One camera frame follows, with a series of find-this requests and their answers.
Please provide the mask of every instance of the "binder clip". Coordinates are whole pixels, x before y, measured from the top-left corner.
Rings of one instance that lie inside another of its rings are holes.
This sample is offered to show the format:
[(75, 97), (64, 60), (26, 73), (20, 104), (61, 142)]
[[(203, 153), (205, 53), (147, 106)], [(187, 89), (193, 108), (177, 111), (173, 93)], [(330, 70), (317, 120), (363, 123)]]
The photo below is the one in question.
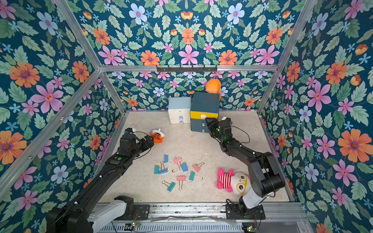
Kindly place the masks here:
[(190, 173), (190, 176), (189, 176), (189, 180), (193, 181), (194, 178), (197, 178), (197, 179), (203, 180), (203, 177), (197, 176), (197, 175), (195, 174), (195, 172), (191, 172), (191, 173)]
[(183, 190), (183, 182), (185, 181), (185, 176), (177, 176), (176, 180), (179, 182), (179, 190)]
[(202, 165), (204, 165), (205, 164), (205, 162), (201, 162), (200, 164), (194, 164), (192, 167), (194, 168), (194, 170), (196, 171), (196, 172), (200, 172), (200, 167), (202, 166)]
[(169, 192), (171, 192), (173, 190), (173, 188), (175, 187), (175, 183), (174, 182), (168, 183), (166, 181), (162, 181), (162, 184), (164, 184), (164, 185), (167, 186), (167, 191), (169, 191)]

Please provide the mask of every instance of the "aluminum frame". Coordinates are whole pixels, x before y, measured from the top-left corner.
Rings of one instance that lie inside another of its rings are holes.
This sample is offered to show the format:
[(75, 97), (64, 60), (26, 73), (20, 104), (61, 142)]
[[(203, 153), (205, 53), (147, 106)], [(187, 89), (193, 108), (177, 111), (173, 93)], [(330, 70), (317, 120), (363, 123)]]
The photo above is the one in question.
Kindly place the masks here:
[(303, 31), (303, 28), (305, 27), (306, 22), (312, 15), (313, 8), (317, 4), (317, 1), (318, 0), (306, 0), (303, 6), (303, 9), (301, 10), (301, 13), (299, 14), (298, 20), (295, 23), (293, 33), (291, 34), (289, 41), (286, 44), (286, 47), (281, 54), (280, 62), (278, 64), (278, 70), (272, 76), (271, 81), (269, 82), (267, 89), (264, 92), (263, 97), (261, 98), (258, 112), (262, 112), (265, 104), (267, 103), (269, 97), (271, 96), (271, 93), (277, 83), (277, 80), (279, 79), (282, 73), (282, 70), (284, 69), (286, 65), (286, 62), (288, 61), (290, 54), (293, 51), (293, 48), (295, 44), (297, 43), (299, 36), (301, 35), (301, 32)]
[(43, 149), (47, 141), (60, 127), (65, 117), (76, 107), (88, 90), (94, 85), (101, 72), (94, 71), (79, 89), (70, 97), (69, 101), (56, 113), (36, 138), (26, 147), (23, 153), (10, 165), (0, 177), (0, 200), (8, 193), (19, 176), (28, 168), (32, 160)]

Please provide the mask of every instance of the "white plush doll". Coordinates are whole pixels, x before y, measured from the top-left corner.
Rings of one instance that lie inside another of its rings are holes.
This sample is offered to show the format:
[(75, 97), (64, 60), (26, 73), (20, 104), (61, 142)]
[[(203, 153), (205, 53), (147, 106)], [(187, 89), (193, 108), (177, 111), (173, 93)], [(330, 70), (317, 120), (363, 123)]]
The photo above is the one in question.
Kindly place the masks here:
[(233, 192), (237, 195), (244, 195), (250, 188), (250, 177), (242, 172), (237, 172), (233, 175), (233, 170), (224, 173), (222, 168), (217, 172), (217, 188), (227, 189), (228, 192)]

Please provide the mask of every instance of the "pink flower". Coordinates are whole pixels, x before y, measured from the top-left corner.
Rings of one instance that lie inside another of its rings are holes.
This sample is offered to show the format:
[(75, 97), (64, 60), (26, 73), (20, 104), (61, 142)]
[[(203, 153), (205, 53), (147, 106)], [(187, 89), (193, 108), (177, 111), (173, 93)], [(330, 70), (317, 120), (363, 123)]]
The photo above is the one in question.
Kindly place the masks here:
[(186, 64), (188, 62), (188, 65), (192, 62), (193, 64), (197, 64), (197, 59), (195, 59), (196, 56), (198, 56), (200, 53), (197, 51), (192, 52), (192, 46), (190, 44), (187, 44), (185, 47), (185, 52), (180, 51), (179, 55), (183, 57), (181, 59), (181, 64)]
[(173, 81), (170, 81), (170, 84), (171, 84), (171, 87), (173, 87), (173, 88), (177, 88), (179, 85), (179, 82), (178, 81), (176, 81), (176, 79), (174, 79)]
[(346, 115), (347, 111), (349, 111), (349, 112), (354, 111), (354, 109), (351, 108), (351, 106), (354, 105), (354, 103), (355, 103), (354, 101), (349, 102), (348, 98), (345, 98), (345, 100), (343, 102), (341, 102), (341, 101), (338, 102), (338, 104), (341, 106), (341, 107), (338, 108), (338, 111), (341, 111), (341, 112), (343, 112), (343, 115)]
[(283, 165), (284, 168), (288, 167), (288, 163), (289, 162), (287, 162), (286, 159), (282, 159), (282, 165)]
[(362, 10), (364, 7), (365, 7), (365, 5), (363, 3), (363, 0), (358, 0), (357, 2), (356, 2), (356, 0), (352, 0), (351, 6), (347, 7), (347, 9), (345, 10), (345, 13), (347, 13), (347, 15), (345, 17), (345, 20), (347, 20), (350, 17), (352, 19), (354, 19), (357, 15), (357, 12)]
[(160, 6), (163, 6), (163, 3), (168, 3), (168, 0), (159, 0), (159, 5)]
[(24, 109), (22, 112), (24, 113), (29, 113), (30, 116), (33, 116), (34, 115), (34, 112), (38, 113), (39, 112), (39, 109), (37, 109), (36, 107), (39, 106), (39, 104), (37, 103), (32, 103), (31, 100), (28, 100), (27, 101), (27, 104), (26, 103), (22, 103), (22, 106), (24, 106)]
[(121, 48), (120, 50), (117, 49), (117, 51), (118, 51), (118, 56), (121, 56), (122, 59), (123, 59), (123, 58), (128, 58), (128, 56), (127, 56), (127, 53), (128, 53), (128, 52), (124, 51), (122, 48)]
[(58, 139), (58, 141), (60, 143), (57, 144), (57, 147), (60, 147), (60, 150), (63, 150), (64, 148), (67, 149), (69, 147), (68, 144), (70, 143), (70, 140), (68, 140), (67, 138), (64, 138), (64, 139), (60, 138)]
[(174, 50), (174, 48), (172, 47), (172, 44), (167, 44), (167, 43), (165, 43), (165, 46), (163, 48), (165, 49), (164, 50), (165, 53), (166, 52), (171, 53)]
[(45, 90), (44, 87), (40, 85), (36, 85), (36, 90), (38, 90), (41, 95), (33, 95), (30, 99), (35, 103), (43, 102), (40, 108), (42, 113), (48, 112), (50, 107), (52, 107), (54, 111), (59, 111), (60, 108), (62, 108), (63, 104), (57, 98), (61, 98), (63, 96), (63, 92), (54, 91), (54, 86), (51, 82), (48, 82), (46, 87), (47, 90)]
[(84, 105), (83, 108), (84, 108), (84, 113), (86, 113), (87, 116), (88, 116), (90, 113), (92, 113), (92, 107), (90, 106), (90, 104)]
[(136, 79), (135, 83), (136, 83), (136, 86), (139, 86), (140, 88), (142, 88), (143, 86), (145, 86), (145, 83), (143, 83), (142, 80)]
[(346, 201), (346, 199), (348, 198), (348, 196), (347, 196), (347, 194), (342, 193), (342, 190), (341, 190), (340, 187), (338, 187), (337, 190), (332, 189), (332, 191), (334, 193), (334, 195), (332, 196), (332, 198), (334, 200), (337, 200), (339, 206), (342, 206), (342, 204), (344, 204), (345, 206), (348, 206), (348, 203)]
[(330, 84), (326, 84), (321, 89), (321, 83), (319, 81), (315, 84), (315, 91), (309, 90), (307, 91), (308, 97), (312, 99), (308, 102), (308, 107), (312, 107), (316, 104), (316, 111), (320, 112), (322, 109), (322, 103), (330, 104), (332, 100), (329, 96), (325, 95), (330, 90)]
[(120, 57), (116, 57), (118, 55), (117, 49), (112, 49), (112, 51), (110, 52), (109, 48), (103, 45), (102, 50), (104, 52), (100, 51), (98, 52), (98, 54), (102, 57), (106, 57), (104, 60), (106, 65), (110, 65), (111, 63), (113, 63), (114, 66), (117, 66), (118, 62), (123, 62)]
[(85, 99), (91, 99), (91, 96), (90, 96), (90, 94), (92, 94), (92, 91), (91, 90), (88, 90), (88, 92), (87, 92), (87, 94), (85, 94), (85, 96), (83, 96), (83, 99), (85, 100)]
[(250, 51), (251, 55), (250, 57), (254, 57), (256, 58), (256, 56), (258, 56), (260, 54), (260, 49), (254, 49), (254, 51)]
[(280, 149), (280, 146), (279, 145), (276, 145), (275, 141), (271, 141), (272, 142), (272, 147), (273, 147), (273, 150), (275, 151), (275, 156), (277, 158), (280, 158), (280, 154), (278, 152), (278, 150)]
[(311, 139), (304, 136), (304, 140), (302, 139), (303, 148), (307, 148), (307, 150), (310, 150), (310, 147), (312, 146), (312, 143), (310, 143)]
[(57, 76), (54, 76), (53, 78), (54, 79), (51, 82), (54, 83), (54, 88), (58, 87), (62, 89), (62, 86), (65, 85), (65, 83), (62, 81), (62, 78), (61, 77), (57, 78)]
[(318, 152), (323, 152), (323, 155), (324, 155), (325, 158), (329, 157), (329, 153), (331, 155), (335, 155), (335, 151), (331, 148), (331, 147), (334, 146), (335, 141), (330, 140), (328, 142), (326, 135), (323, 136), (323, 140), (318, 139), (316, 141), (317, 141), (317, 144), (320, 145), (320, 147), (317, 148), (317, 151)]
[(211, 72), (210, 77), (212, 77), (214, 79), (223, 78), (223, 76), (222, 76), (223, 73), (224, 73), (223, 71), (216, 71), (216, 72), (213, 71), (213, 72)]
[(240, 77), (241, 74), (237, 71), (229, 71), (228, 77), (232, 77), (232, 79), (235, 79), (236, 77)]
[(245, 86), (245, 80), (244, 79), (241, 79), (241, 80), (237, 80), (237, 85), (238, 86)]
[(260, 63), (261, 65), (266, 65), (267, 62), (268, 64), (275, 63), (275, 60), (272, 57), (276, 57), (277, 55), (280, 54), (280, 52), (274, 51), (274, 50), (275, 50), (274, 44), (268, 48), (268, 51), (265, 48), (260, 49), (260, 55), (262, 55), (262, 57), (257, 57), (255, 61), (261, 62)]
[(315, 79), (315, 76), (308, 77), (308, 82), (306, 83), (306, 85), (308, 85), (308, 89), (310, 89), (311, 87), (315, 87), (316, 82), (317, 80)]
[(277, 79), (277, 88), (280, 88), (280, 90), (282, 89), (282, 86), (285, 85), (285, 75), (280, 75), (280, 78)]
[(213, 48), (214, 46), (211, 45), (211, 43), (209, 43), (209, 44), (205, 44), (205, 47), (203, 48), (203, 50), (206, 50), (206, 53), (208, 53), (208, 52), (212, 52)]
[(140, 72), (140, 77), (144, 77), (146, 80), (148, 80), (148, 78), (151, 78), (151, 74), (150, 72)]
[(38, 199), (35, 197), (37, 194), (37, 191), (31, 193), (30, 190), (27, 190), (25, 193), (25, 197), (17, 198), (17, 201), (20, 204), (18, 210), (21, 210), (23, 208), (25, 208), (25, 210), (29, 210), (31, 207), (31, 203), (35, 203), (38, 201)]
[(334, 170), (339, 171), (339, 172), (337, 172), (335, 174), (335, 178), (337, 180), (340, 180), (343, 177), (343, 183), (346, 186), (350, 185), (350, 181), (349, 180), (351, 180), (352, 182), (357, 182), (358, 181), (355, 175), (350, 174), (350, 173), (354, 172), (355, 166), (348, 165), (346, 167), (345, 162), (343, 160), (340, 160), (339, 161), (339, 166), (337, 164), (334, 164), (333, 168), (334, 168)]
[(50, 153), (51, 150), (49, 148), (49, 146), (52, 144), (52, 140), (48, 140), (48, 142), (44, 145), (43, 149), (38, 153), (38, 158), (42, 158), (44, 156), (44, 152), (45, 153)]
[(94, 89), (97, 90), (97, 88), (101, 88), (101, 79), (97, 79), (94, 83)]
[(7, 6), (8, 5), (8, 2), (6, 0), (1, 0), (0, 1), (0, 15), (3, 19), (6, 19), (7, 15), (9, 16), (9, 18), (11, 18), (12, 20), (16, 20), (16, 18), (14, 17), (14, 15), (12, 13), (16, 12), (16, 10), (11, 7), (11, 6)]
[(170, 75), (167, 72), (156, 72), (156, 74), (158, 74), (158, 79), (166, 80), (170, 77)]
[(294, 85), (291, 85), (291, 86), (287, 86), (287, 88), (286, 88), (286, 90), (285, 90), (285, 94), (286, 94), (286, 96), (285, 96), (285, 99), (289, 99), (289, 100), (291, 100), (291, 95), (293, 95), (295, 92), (293, 91), (293, 87), (294, 87)]
[(286, 115), (289, 115), (290, 112), (291, 112), (290, 105), (286, 104), (286, 106), (285, 106), (285, 113), (286, 113)]
[(22, 186), (23, 181), (25, 181), (26, 183), (31, 183), (32, 182), (32, 176), (30, 176), (29, 174), (32, 174), (35, 171), (36, 171), (36, 167), (30, 167), (29, 169), (24, 171), (21, 174), (21, 176), (18, 178), (16, 183), (14, 184), (14, 188), (19, 189)]

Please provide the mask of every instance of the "beige floor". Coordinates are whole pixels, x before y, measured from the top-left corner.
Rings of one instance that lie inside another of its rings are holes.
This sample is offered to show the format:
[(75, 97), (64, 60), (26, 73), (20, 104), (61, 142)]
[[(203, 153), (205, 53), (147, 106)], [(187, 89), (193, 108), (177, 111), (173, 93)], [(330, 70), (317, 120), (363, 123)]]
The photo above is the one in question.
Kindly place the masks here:
[[(246, 144), (247, 147), (260, 152), (270, 151), (256, 112), (225, 111), (219, 114), (219, 119), (223, 116), (230, 117), (232, 125), (250, 135), (251, 142)], [(238, 201), (239, 196), (228, 193), (226, 189), (217, 189), (217, 171), (221, 167), (225, 172), (233, 169), (234, 173), (247, 173), (247, 166), (223, 153), (218, 142), (208, 133), (192, 132), (190, 124), (170, 124), (167, 112), (130, 112), (124, 129), (128, 127), (149, 134), (153, 129), (161, 128), (166, 136), (163, 143), (155, 144), (146, 156), (135, 160), (128, 171), (109, 188), (100, 202), (111, 202), (119, 195), (131, 196), (135, 202), (225, 202), (227, 198)], [(242, 131), (232, 128), (232, 133), (237, 140), (248, 141), (247, 135)], [(168, 154), (169, 158), (181, 157), (183, 162), (187, 163), (189, 171), (172, 173), (171, 170), (177, 168), (177, 165), (170, 161), (165, 164), (169, 170), (167, 174), (154, 174), (154, 166), (160, 165), (164, 154)], [(189, 174), (194, 171), (192, 165), (202, 161), (205, 164), (196, 174), (203, 177), (203, 180), (189, 181)], [(176, 176), (186, 176), (182, 191), (179, 190)], [(176, 183), (171, 193), (162, 184), (163, 180)], [(283, 188), (276, 193), (275, 198), (268, 198), (267, 201), (289, 201), (289, 198)]]

